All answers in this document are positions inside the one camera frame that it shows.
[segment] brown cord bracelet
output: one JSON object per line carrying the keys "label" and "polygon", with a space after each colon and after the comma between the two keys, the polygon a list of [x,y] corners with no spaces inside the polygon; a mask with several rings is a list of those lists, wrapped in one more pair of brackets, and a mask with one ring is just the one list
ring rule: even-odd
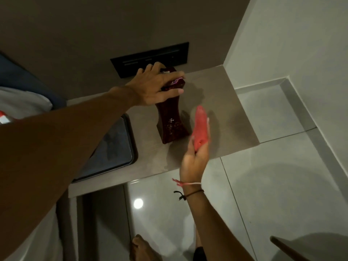
{"label": "brown cord bracelet", "polygon": [[180,191],[178,191],[178,190],[176,190],[176,191],[174,191],[174,193],[180,193],[181,194],[181,196],[179,197],[179,200],[181,200],[181,199],[184,199],[184,200],[186,200],[187,199],[187,197],[189,197],[189,196],[191,196],[192,194],[195,194],[195,193],[197,193],[197,192],[200,192],[200,191],[202,191],[202,192],[204,192],[204,190],[203,189],[200,189],[200,190],[196,190],[196,191],[194,191],[194,192],[192,192],[192,193],[190,193],[190,194],[188,194],[188,195],[184,195],[184,194],[182,194]]}

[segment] black rectangular panel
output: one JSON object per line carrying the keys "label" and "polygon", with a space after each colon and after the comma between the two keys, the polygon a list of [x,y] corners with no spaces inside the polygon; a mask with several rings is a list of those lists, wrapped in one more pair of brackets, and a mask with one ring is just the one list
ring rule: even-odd
{"label": "black rectangular panel", "polygon": [[144,69],[146,65],[153,65],[156,61],[163,63],[166,67],[185,64],[187,63],[188,51],[189,42],[186,42],[110,60],[120,78],[127,78],[134,76],[139,68]]}

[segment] floor tile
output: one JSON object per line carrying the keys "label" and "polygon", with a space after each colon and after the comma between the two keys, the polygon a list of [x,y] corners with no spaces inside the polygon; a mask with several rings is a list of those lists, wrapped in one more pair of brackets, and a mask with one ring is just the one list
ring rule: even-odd
{"label": "floor tile", "polygon": [[98,261],[129,260],[130,234],[123,185],[92,193]]}
{"label": "floor tile", "polygon": [[[172,178],[179,178],[179,170],[128,184],[131,233],[141,234],[164,260],[191,261],[195,242],[194,221],[187,202],[179,201],[179,195],[173,193],[181,188]],[[202,186],[233,234],[253,255],[220,158],[209,161]],[[143,201],[140,209],[135,208],[136,199]]]}
{"label": "floor tile", "polygon": [[236,92],[260,143],[304,131],[279,85]]}
{"label": "floor tile", "polygon": [[272,235],[321,256],[332,245],[330,254],[347,253],[347,244],[336,247],[347,242],[348,203],[305,132],[224,156],[222,162],[258,261],[281,260]]}

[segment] person's left hand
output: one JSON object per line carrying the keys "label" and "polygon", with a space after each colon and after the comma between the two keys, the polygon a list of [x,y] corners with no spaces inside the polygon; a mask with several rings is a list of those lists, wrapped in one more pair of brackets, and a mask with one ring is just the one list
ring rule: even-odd
{"label": "person's left hand", "polygon": [[161,88],[177,78],[184,77],[183,71],[176,71],[162,74],[160,69],[165,66],[156,62],[153,66],[151,64],[146,66],[146,69],[139,69],[136,76],[126,84],[138,96],[137,105],[152,105],[161,103],[168,98],[179,96],[184,92],[183,89],[171,89],[166,92],[161,92]]}

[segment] countertop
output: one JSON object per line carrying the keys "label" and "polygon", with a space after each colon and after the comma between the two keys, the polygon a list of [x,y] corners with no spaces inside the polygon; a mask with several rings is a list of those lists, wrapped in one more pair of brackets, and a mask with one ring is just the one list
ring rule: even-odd
{"label": "countertop", "polygon": [[[189,130],[194,125],[194,113],[202,105],[210,118],[211,159],[225,156],[259,144],[259,140],[244,112],[223,66],[186,74],[184,94],[179,111]],[[73,99],[76,104],[98,95]],[[130,165],[99,176],[70,184],[69,197],[112,187],[180,167],[188,139],[162,144],[157,131],[158,112],[155,106],[136,106],[128,110],[138,160]]]}

